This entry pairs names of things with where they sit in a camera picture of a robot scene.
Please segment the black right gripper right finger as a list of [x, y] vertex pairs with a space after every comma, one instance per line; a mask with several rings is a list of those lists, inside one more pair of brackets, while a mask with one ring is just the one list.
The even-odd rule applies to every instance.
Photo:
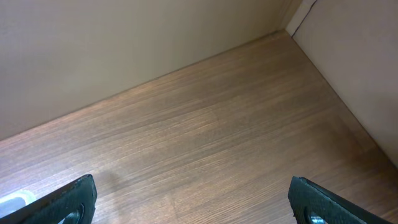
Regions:
[[288, 199], [298, 224], [391, 224], [304, 177], [292, 177]]

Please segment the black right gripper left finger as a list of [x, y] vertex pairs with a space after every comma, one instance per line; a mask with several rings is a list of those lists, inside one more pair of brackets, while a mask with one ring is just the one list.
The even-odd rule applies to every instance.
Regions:
[[95, 214], [97, 190], [91, 174], [1, 218], [2, 224], [77, 223], [90, 224]]

